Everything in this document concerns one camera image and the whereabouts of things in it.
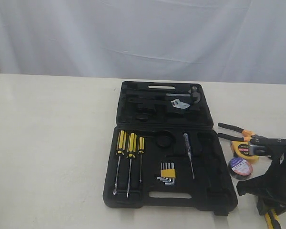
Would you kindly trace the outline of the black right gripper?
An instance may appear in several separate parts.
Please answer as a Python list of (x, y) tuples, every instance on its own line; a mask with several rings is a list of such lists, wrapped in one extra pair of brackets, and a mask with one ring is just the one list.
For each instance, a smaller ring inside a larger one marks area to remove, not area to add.
[(264, 175), (240, 181), (236, 185), (240, 196), (252, 194), (257, 197), (257, 210), (264, 215), (273, 209), (280, 215), (286, 212), (286, 157), (273, 160)]

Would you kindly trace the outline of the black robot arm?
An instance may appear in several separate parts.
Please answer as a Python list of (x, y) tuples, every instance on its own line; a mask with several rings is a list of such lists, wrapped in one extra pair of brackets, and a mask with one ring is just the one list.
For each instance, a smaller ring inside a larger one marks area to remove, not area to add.
[(264, 215), (274, 210), (277, 215), (286, 212), (286, 139), (252, 138), (248, 142), (249, 154), (270, 156), (268, 170), (255, 178), (239, 181), (236, 185), (239, 196), (252, 194), (257, 197), (257, 210)]

